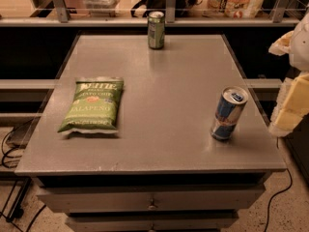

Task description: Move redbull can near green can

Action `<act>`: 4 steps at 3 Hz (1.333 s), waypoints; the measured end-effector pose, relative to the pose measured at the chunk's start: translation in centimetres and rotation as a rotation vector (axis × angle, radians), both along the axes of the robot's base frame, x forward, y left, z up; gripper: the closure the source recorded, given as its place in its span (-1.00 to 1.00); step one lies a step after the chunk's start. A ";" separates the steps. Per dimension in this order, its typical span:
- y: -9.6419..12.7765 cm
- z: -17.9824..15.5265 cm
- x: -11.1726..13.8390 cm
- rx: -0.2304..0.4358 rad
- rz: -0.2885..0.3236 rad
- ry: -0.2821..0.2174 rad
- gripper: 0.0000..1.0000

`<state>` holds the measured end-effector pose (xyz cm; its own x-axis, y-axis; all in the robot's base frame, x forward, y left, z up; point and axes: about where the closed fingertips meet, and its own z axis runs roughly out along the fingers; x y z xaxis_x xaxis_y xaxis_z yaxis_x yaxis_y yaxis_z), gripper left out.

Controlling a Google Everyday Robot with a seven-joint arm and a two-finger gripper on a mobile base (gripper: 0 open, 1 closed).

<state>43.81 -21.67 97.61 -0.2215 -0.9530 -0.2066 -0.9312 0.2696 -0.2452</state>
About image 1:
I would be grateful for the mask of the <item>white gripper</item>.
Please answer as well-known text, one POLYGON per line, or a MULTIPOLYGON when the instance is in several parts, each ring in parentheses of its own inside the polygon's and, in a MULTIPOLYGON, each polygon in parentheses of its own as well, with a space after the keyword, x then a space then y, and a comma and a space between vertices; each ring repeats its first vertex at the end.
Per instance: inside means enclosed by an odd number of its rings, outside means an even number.
MULTIPOLYGON (((292 67, 308 72, 309 14, 304 16, 294 31, 289 31, 272 43, 268 52, 277 56, 289 54, 292 67)), ((301 73, 294 79, 286 77, 281 84, 268 130, 274 136, 284 137, 308 114, 309 73, 301 73)))

